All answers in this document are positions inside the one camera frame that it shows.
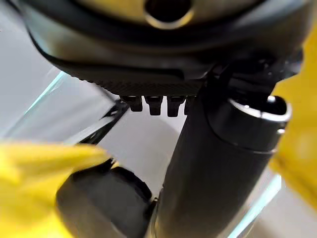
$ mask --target black plastic tab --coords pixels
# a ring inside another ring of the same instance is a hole
[[[185,108],[184,108],[184,114],[188,115],[189,114],[189,110],[194,102],[196,96],[187,96],[186,98],[186,102],[185,102]]]
[[[167,115],[170,118],[175,118],[178,116],[179,106],[184,103],[184,96],[170,96],[167,97]]]
[[[152,116],[159,116],[163,96],[146,96],[145,101],[147,102],[147,104],[149,104],[150,114]]]
[[[141,96],[120,96],[120,98],[129,104],[131,111],[141,112],[143,110]]]

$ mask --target blurry yellow material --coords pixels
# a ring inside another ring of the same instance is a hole
[[[94,146],[0,146],[2,238],[71,238],[55,212],[55,194],[67,177],[109,158]]]
[[[305,44],[301,74],[278,84],[293,107],[293,118],[271,168],[317,211],[317,27]]]

